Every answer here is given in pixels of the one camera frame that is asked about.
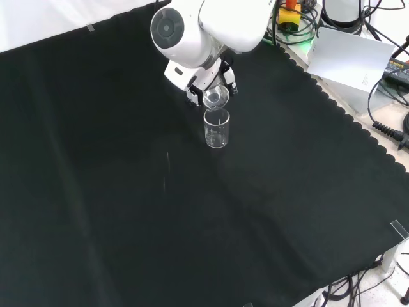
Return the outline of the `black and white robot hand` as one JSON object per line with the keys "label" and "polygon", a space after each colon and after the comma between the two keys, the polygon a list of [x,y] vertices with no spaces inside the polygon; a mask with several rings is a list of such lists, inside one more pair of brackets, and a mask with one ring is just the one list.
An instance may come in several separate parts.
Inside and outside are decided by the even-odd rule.
{"label": "black and white robot hand", "polygon": [[217,58],[209,68],[185,68],[169,61],[164,75],[187,96],[187,102],[191,105],[201,106],[203,97],[207,91],[220,85],[225,87],[232,97],[238,93],[235,74],[230,63],[224,59]]}

